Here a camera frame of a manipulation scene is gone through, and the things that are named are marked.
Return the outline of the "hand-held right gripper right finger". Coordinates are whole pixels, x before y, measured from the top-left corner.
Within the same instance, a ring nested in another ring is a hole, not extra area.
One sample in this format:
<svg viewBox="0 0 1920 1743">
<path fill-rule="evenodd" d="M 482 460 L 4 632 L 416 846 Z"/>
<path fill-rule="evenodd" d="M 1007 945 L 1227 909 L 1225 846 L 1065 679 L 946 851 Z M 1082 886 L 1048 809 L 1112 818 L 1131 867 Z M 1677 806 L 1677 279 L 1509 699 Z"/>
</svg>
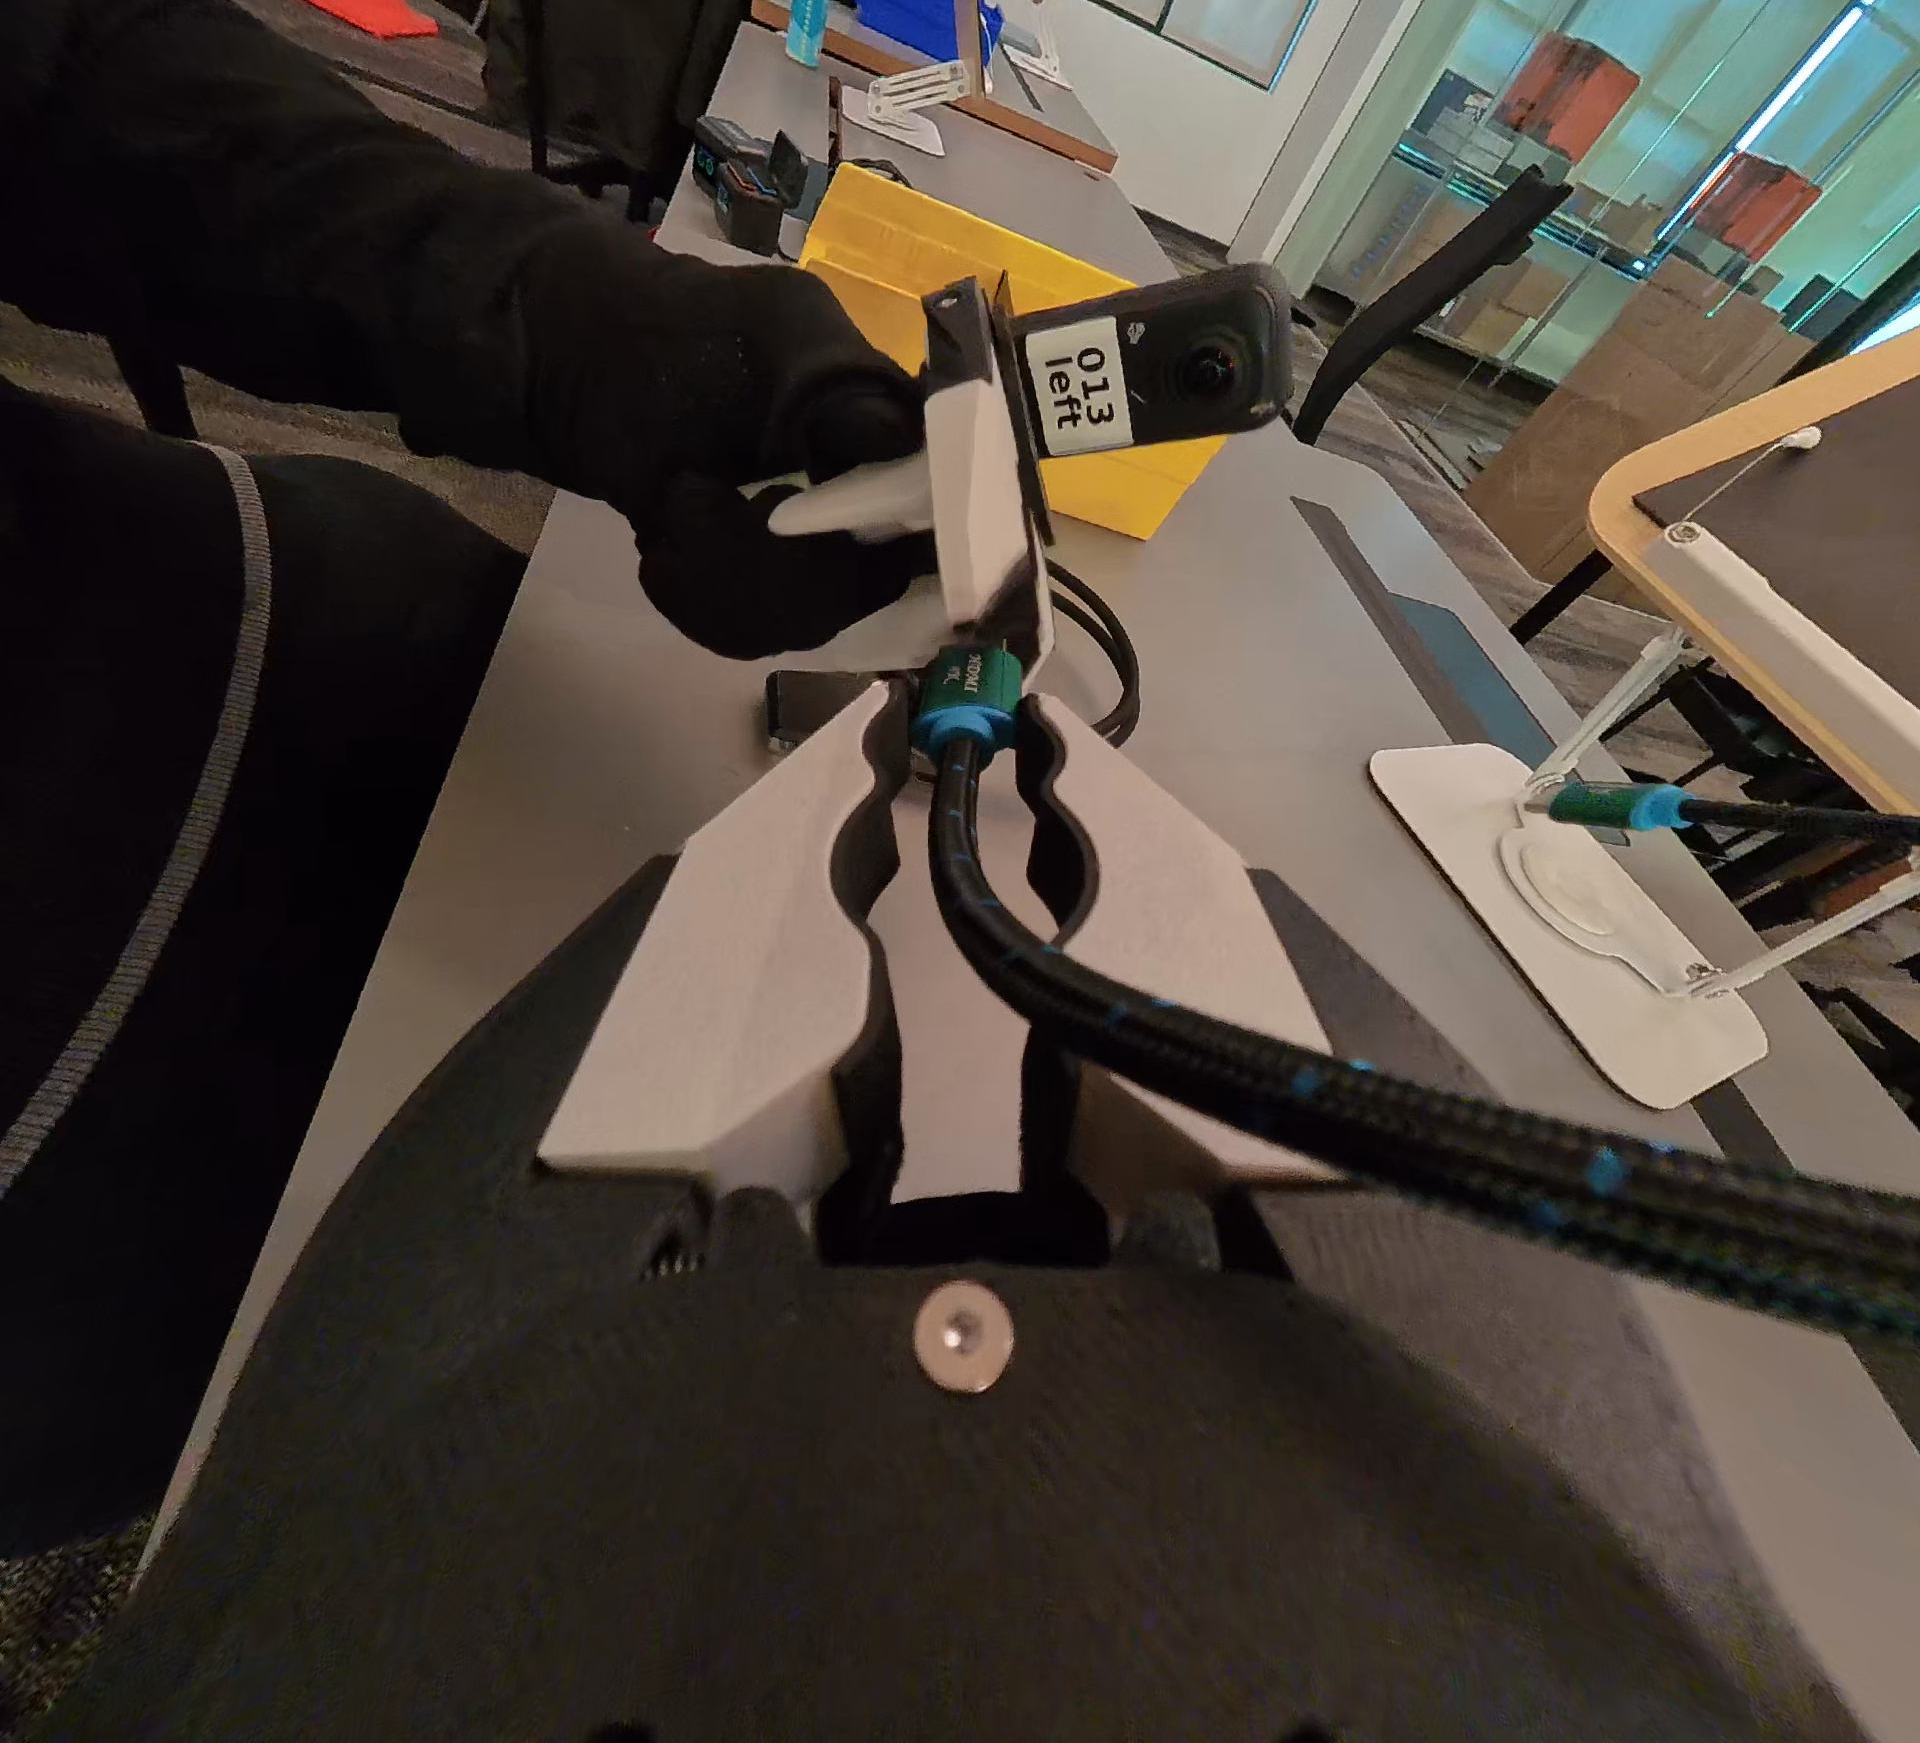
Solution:
<svg viewBox="0 0 1920 1743">
<path fill-rule="evenodd" d="M 1060 699 L 1024 699 L 1026 883 L 1074 963 L 1260 1034 L 1332 1052 L 1254 874 L 1223 836 Z M 1319 1188 L 1347 1177 L 1085 1067 L 1069 1172 L 1123 1229 L 1156 1190 Z"/>
</svg>

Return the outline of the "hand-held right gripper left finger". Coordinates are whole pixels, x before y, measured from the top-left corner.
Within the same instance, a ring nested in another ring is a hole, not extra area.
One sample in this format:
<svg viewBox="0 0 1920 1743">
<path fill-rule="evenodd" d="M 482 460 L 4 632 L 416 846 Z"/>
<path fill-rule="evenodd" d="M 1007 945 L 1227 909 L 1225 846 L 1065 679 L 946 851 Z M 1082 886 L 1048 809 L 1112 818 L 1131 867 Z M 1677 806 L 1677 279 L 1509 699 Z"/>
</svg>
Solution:
<svg viewBox="0 0 1920 1743">
<path fill-rule="evenodd" d="M 687 840 L 542 1166 L 771 1188 L 830 1229 L 886 1215 L 902 1032 L 870 916 L 902 867 L 908 755 L 908 689 L 875 679 Z"/>
</svg>

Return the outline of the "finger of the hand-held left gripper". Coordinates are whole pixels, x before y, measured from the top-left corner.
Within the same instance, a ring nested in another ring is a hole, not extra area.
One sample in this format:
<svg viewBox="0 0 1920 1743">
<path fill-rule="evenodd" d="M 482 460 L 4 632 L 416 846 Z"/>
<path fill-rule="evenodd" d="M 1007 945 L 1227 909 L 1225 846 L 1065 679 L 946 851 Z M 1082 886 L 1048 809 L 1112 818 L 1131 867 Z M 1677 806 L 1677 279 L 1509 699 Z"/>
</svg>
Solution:
<svg viewBox="0 0 1920 1743">
<path fill-rule="evenodd" d="M 1055 598 L 1001 382 L 927 382 L 932 578 L 919 580 L 919 657 L 1007 648 L 1024 679 L 1055 652 Z"/>
</svg>

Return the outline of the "yellow plastic bin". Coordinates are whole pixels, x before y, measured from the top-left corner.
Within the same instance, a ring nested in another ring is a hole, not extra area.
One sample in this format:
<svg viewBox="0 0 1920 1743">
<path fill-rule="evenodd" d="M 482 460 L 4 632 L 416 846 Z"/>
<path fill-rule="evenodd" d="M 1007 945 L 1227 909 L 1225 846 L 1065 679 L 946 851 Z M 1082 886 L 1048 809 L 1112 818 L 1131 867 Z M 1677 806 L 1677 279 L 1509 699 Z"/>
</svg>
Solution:
<svg viewBox="0 0 1920 1743">
<path fill-rule="evenodd" d="M 855 328 L 908 370 L 927 366 L 922 296 L 959 279 L 984 289 L 1007 279 L 1017 314 L 1131 286 L 1128 279 L 855 164 L 834 176 L 799 266 L 825 281 Z M 1223 438 L 1211 438 L 1048 457 L 1048 509 L 1146 538 L 1219 450 Z"/>
</svg>

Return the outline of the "person's left forearm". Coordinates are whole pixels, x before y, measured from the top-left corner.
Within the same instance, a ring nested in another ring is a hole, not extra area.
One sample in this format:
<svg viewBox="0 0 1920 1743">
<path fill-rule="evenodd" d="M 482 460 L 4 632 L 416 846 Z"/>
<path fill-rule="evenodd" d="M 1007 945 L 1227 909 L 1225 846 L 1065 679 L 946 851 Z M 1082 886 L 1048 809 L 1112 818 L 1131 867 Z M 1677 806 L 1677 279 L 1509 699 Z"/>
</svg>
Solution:
<svg viewBox="0 0 1920 1743">
<path fill-rule="evenodd" d="M 595 216 L 232 0 L 4 0 L 4 302 L 594 497 L 530 283 Z"/>
</svg>

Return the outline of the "person's left hand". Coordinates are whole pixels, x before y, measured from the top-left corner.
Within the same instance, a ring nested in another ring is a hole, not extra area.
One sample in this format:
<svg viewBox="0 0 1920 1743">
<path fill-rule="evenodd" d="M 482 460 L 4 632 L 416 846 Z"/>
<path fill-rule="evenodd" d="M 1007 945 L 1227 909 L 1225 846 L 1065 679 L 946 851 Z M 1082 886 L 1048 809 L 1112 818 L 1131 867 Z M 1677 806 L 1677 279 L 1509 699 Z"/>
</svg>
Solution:
<svg viewBox="0 0 1920 1743">
<path fill-rule="evenodd" d="M 796 268 L 723 268 L 576 226 L 514 283 L 546 482 L 621 511 L 649 603 L 703 648 L 811 652 L 932 571 L 916 536 L 773 532 L 792 497 L 922 445 L 922 382 Z"/>
</svg>

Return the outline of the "wooden table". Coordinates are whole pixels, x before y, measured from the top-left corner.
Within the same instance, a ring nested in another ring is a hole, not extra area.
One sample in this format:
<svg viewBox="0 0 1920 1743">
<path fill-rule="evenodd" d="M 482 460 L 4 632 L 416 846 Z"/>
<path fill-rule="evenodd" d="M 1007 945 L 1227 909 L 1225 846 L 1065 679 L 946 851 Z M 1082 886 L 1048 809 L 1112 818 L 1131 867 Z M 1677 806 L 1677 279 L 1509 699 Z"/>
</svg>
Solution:
<svg viewBox="0 0 1920 1743">
<path fill-rule="evenodd" d="M 842 2 L 830 2 L 823 53 L 868 76 L 905 76 L 932 64 L 919 50 L 858 25 L 855 9 Z M 1030 82 L 1005 50 L 995 50 L 987 62 L 987 91 L 964 97 L 956 108 L 1090 173 L 1115 173 L 1115 148 L 1076 91 L 1055 82 Z"/>
</svg>

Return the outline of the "black office chair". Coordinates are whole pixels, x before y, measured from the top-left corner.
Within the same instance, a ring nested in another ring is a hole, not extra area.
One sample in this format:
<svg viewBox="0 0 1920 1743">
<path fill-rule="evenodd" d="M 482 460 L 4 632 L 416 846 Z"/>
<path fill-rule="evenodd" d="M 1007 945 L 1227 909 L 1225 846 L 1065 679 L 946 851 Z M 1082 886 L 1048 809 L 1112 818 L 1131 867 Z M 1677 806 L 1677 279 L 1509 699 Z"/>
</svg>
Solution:
<svg viewBox="0 0 1920 1743">
<path fill-rule="evenodd" d="M 1431 314 L 1452 306 L 1488 271 L 1515 262 L 1540 221 L 1572 196 L 1572 182 L 1550 182 L 1523 168 L 1502 194 L 1478 208 L 1448 242 L 1400 275 L 1334 338 L 1298 414 L 1294 438 L 1316 445 L 1342 398 Z"/>
</svg>

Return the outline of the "black power brick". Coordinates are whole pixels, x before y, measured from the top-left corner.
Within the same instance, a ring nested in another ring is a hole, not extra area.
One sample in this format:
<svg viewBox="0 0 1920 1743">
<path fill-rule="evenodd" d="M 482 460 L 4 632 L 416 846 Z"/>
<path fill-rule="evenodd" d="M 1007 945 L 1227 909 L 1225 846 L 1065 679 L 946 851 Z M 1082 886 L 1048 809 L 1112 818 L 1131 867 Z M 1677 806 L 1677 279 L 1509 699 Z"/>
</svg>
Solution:
<svg viewBox="0 0 1920 1743">
<path fill-rule="evenodd" d="M 753 162 L 723 162 L 711 203 L 727 242 L 753 256 L 783 256 L 786 196 L 768 173 Z"/>
</svg>

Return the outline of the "cardboard box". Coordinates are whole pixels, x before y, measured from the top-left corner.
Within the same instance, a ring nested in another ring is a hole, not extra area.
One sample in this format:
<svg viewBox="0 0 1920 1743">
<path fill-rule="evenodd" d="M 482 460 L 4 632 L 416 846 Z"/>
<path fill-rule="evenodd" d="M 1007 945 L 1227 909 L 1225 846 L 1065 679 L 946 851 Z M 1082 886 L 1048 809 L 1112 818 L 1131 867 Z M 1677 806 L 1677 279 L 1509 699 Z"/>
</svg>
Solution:
<svg viewBox="0 0 1920 1743">
<path fill-rule="evenodd" d="M 1594 551 L 1586 506 L 1619 457 L 1779 382 L 1815 339 L 1754 293 L 1669 262 L 1461 500 L 1555 582 Z"/>
</svg>

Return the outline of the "person's black clothing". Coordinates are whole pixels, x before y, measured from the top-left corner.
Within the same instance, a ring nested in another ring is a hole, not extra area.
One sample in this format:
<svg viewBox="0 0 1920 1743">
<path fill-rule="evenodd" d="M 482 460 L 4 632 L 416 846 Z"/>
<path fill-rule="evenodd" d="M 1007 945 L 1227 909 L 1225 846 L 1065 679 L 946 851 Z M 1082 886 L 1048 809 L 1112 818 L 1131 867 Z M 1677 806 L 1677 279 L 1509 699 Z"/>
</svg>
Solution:
<svg viewBox="0 0 1920 1743">
<path fill-rule="evenodd" d="M 521 555 L 4 387 L 4 1555 L 157 1508 Z"/>
</svg>

